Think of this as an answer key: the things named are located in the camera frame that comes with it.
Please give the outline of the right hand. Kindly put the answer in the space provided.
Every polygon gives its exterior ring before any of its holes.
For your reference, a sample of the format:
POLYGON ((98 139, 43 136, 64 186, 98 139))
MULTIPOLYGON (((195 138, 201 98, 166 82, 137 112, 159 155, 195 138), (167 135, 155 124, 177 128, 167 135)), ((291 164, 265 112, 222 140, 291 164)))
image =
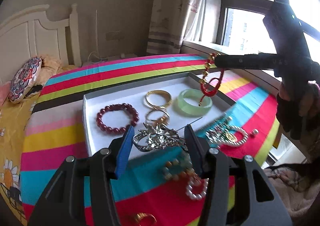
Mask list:
POLYGON ((305 94, 297 103, 292 100, 283 84, 277 94, 276 118, 285 132, 292 132, 296 127, 303 127, 299 137, 293 139, 302 143, 315 142, 319 139, 319 85, 309 83, 305 94))

